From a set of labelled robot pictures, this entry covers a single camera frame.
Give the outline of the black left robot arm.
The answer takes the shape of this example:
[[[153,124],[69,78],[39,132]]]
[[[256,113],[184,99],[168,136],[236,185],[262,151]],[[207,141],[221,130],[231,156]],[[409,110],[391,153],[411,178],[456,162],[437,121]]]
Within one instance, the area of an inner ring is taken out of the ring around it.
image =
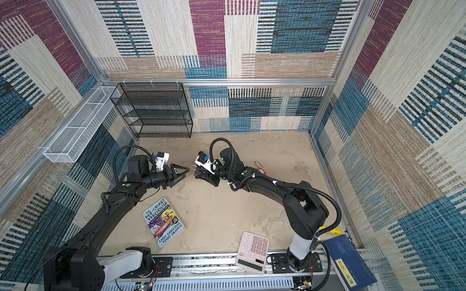
[[[127,162],[126,180],[101,194],[101,209],[62,248],[53,248],[44,255],[45,290],[100,291],[129,273],[153,275],[155,263],[147,247],[131,247],[106,259],[98,259],[99,252],[118,223],[148,189],[173,187],[188,172],[189,168],[176,164],[157,170],[153,156],[131,157]]]

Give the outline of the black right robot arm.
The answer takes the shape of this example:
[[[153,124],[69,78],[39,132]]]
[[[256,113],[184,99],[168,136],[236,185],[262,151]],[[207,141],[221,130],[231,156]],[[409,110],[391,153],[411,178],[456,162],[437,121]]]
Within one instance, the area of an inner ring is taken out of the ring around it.
[[[330,214],[323,200],[328,200],[338,209],[336,201],[307,182],[285,183],[253,167],[246,167],[238,154],[232,153],[231,148],[222,150],[220,157],[219,160],[213,160],[203,151],[199,152],[195,159],[195,178],[215,187],[221,180],[225,180],[234,192],[244,190],[261,194],[282,205],[294,231],[286,253],[288,265],[295,272],[307,268],[310,253],[324,232],[321,227]]]

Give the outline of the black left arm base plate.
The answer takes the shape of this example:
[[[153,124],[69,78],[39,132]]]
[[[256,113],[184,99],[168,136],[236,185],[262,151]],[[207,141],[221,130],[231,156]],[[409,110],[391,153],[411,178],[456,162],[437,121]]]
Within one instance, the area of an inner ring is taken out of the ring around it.
[[[155,279],[169,278],[172,272],[173,257],[153,257],[153,269],[150,271],[131,271],[120,279]]]

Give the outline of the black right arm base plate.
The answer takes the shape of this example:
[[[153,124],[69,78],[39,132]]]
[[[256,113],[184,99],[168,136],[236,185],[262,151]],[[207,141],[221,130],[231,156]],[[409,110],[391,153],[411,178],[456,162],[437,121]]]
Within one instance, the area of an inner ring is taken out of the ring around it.
[[[286,253],[273,253],[268,255],[267,262],[271,265],[273,274],[287,274],[287,273],[310,273],[322,272],[322,261],[317,252],[310,253],[306,262],[301,269],[294,269],[288,261]]]

